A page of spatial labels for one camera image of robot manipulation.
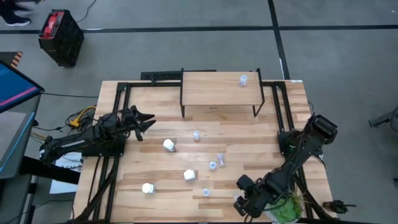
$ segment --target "black shoe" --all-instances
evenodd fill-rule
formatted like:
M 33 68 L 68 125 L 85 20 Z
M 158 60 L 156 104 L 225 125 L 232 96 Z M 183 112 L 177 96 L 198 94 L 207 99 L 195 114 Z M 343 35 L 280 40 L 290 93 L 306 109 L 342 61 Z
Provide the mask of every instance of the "black shoe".
M 19 16 L 26 16 L 32 13 L 32 10 L 18 4 L 14 4 L 12 10 Z
M 29 18 L 19 17 L 19 16 L 16 16 L 16 15 L 12 15 L 12 16 L 8 17 L 7 19 L 4 19 L 4 20 L 6 21 L 6 24 L 8 26 L 26 26 L 27 24 L 30 24 L 30 19 Z

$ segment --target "floor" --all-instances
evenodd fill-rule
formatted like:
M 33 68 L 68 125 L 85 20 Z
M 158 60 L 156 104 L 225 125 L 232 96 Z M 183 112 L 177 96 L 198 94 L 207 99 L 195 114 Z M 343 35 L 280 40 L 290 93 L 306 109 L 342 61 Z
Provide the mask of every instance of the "floor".
M 398 27 L 378 29 L 378 26 L 398 24 L 398 2 L 274 1 L 280 25 L 276 30 L 280 39 L 277 36 L 276 42 L 266 0 L 101 0 L 79 23 L 93 33 L 85 34 L 76 67 L 58 67 L 40 49 L 37 30 L 51 9 L 68 9 L 80 20 L 90 4 L 91 0 L 41 2 L 34 6 L 33 23 L 19 28 L 27 30 L 26 34 L 18 34 L 15 28 L 0 22 L 0 51 L 23 52 L 18 69 L 49 93 L 95 96 L 103 80 L 137 80 L 141 72 L 181 67 L 219 71 L 259 67 L 266 79 L 290 76 L 293 80 L 303 80 L 315 112 L 338 125 L 336 140 L 323 150 L 331 192 L 333 198 L 358 206 L 340 218 L 396 223 L 398 189 L 393 178 L 398 177 L 397 133 L 387 124 L 370 128 L 368 120 L 397 106 Z M 115 29 L 208 26 L 259 29 L 204 32 Z M 334 30 L 308 30 L 304 26 Z M 352 26 L 352 29 L 327 26 Z M 68 115 L 95 103 L 95 99 L 43 96 L 37 120 L 45 128 L 59 126 Z M 65 133 L 52 134 L 60 137 Z M 36 142 L 29 143 L 28 154 L 37 156 L 38 150 Z M 48 195 L 49 186 L 49 180 L 39 180 L 35 204 L 53 198 L 74 198 L 73 194 Z M 70 211 L 70 202 L 44 205 L 35 212 L 34 223 L 64 222 Z

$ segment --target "monitor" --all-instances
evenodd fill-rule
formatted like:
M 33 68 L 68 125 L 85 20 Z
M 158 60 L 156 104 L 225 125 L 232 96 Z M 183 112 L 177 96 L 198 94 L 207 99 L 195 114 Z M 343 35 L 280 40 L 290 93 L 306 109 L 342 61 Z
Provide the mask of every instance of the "monitor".
M 0 113 L 43 92 L 36 82 L 0 61 Z

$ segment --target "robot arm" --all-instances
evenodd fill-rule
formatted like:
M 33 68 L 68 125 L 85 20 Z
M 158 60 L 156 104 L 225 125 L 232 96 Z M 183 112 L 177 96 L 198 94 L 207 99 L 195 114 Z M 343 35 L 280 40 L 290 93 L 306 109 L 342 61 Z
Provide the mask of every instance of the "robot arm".
M 97 123 L 81 133 L 53 139 L 49 136 L 40 147 L 40 160 L 52 163 L 69 152 L 81 152 L 82 156 L 115 156 L 120 155 L 121 147 L 130 132 L 134 130 L 138 141 L 142 141 L 141 133 L 151 127 L 156 120 L 155 115 L 142 114 L 136 106 L 124 108 L 118 113 L 109 113 L 100 117 Z
M 269 203 L 276 204 L 290 191 L 290 181 L 304 162 L 321 149 L 324 144 L 333 142 L 337 134 L 337 126 L 321 115 L 312 116 L 303 131 L 293 131 L 282 142 L 281 147 L 289 147 L 294 153 L 285 163 L 258 178 L 255 182 L 242 175 L 236 185 L 244 191 L 244 198 L 239 197 L 234 204 L 241 216 L 249 214 L 253 218 L 260 217 Z

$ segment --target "green leaves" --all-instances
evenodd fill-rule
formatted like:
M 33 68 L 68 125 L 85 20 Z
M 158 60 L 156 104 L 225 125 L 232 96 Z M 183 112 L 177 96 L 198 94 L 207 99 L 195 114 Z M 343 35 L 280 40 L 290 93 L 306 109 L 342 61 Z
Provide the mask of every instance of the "green leaves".
M 291 198 L 286 199 L 286 204 L 280 208 L 271 210 L 271 213 L 278 219 L 278 222 L 285 224 L 287 222 L 294 221 L 301 217 L 302 209 L 300 206 L 300 198 L 296 198 L 294 195 Z M 284 199 L 279 200 L 273 207 L 282 205 L 285 202 Z

